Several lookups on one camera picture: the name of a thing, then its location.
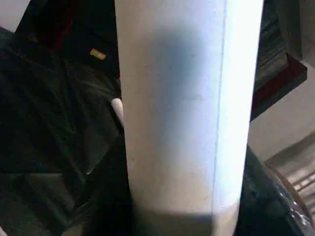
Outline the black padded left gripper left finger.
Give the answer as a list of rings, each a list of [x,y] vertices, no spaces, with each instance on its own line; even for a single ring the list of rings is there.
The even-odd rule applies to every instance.
[[[125,137],[119,134],[88,175],[63,233],[65,236],[130,236],[132,200]]]

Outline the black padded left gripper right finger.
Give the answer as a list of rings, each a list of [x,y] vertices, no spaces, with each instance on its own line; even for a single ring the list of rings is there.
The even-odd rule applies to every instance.
[[[236,236],[313,236],[312,218],[283,177],[246,152]]]

